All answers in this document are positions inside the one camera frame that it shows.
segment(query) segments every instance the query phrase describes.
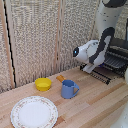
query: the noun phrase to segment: mug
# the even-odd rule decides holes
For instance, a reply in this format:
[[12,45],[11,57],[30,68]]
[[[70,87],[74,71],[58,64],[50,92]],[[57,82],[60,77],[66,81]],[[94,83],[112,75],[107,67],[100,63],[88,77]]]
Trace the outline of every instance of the mug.
[[65,99],[74,97],[79,91],[79,86],[72,80],[63,80],[61,88],[61,96]]

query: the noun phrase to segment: plate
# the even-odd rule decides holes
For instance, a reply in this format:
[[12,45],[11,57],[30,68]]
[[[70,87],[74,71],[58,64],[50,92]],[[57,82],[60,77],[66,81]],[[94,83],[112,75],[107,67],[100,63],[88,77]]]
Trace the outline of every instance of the plate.
[[10,117],[15,128],[52,128],[58,111],[49,99],[31,96],[20,100],[13,107]]

